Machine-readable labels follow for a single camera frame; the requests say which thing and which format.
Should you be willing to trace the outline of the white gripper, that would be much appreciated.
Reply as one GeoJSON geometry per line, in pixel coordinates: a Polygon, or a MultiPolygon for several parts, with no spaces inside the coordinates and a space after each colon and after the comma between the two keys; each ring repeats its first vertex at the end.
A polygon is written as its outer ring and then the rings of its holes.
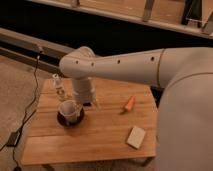
{"type": "Polygon", "coordinates": [[[73,92],[73,98],[77,104],[91,104],[96,108],[99,108],[99,104],[96,99],[96,94],[94,91],[85,91],[85,92],[73,92]]]}

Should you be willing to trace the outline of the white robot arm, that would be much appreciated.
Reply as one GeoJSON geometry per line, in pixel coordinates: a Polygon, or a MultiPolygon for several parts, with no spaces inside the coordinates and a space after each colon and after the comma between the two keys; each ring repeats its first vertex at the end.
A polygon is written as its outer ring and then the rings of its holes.
{"type": "Polygon", "coordinates": [[[155,171],[213,171],[213,48],[165,48],[97,57],[87,47],[64,56],[61,72],[163,90],[155,171]]]}

